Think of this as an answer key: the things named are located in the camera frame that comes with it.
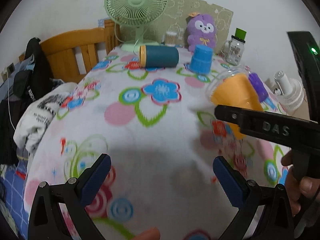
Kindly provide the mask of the person left hand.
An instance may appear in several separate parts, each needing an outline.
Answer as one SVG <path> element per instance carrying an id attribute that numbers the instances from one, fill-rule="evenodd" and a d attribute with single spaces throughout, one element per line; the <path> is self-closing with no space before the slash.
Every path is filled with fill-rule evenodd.
<path id="1" fill-rule="evenodd" d="M 160 240 L 161 233 L 157 228 L 150 228 L 143 233 L 137 235 L 132 240 Z"/>

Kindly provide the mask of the person right hand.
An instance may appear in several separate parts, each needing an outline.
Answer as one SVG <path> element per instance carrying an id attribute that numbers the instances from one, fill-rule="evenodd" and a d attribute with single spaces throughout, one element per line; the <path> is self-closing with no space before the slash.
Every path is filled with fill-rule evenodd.
<path id="1" fill-rule="evenodd" d="M 283 166 L 290 166 L 285 180 L 285 188 L 292 215 L 295 216 L 301 209 L 301 205 L 298 203 L 299 198 L 305 196 L 308 199 L 312 199 L 319 189 L 319 179 L 304 177 L 301 181 L 298 181 L 293 176 L 295 167 L 292 164 L 292 151 L 287 152 L 287 154 L 282 157 L 281 164 Z"/>

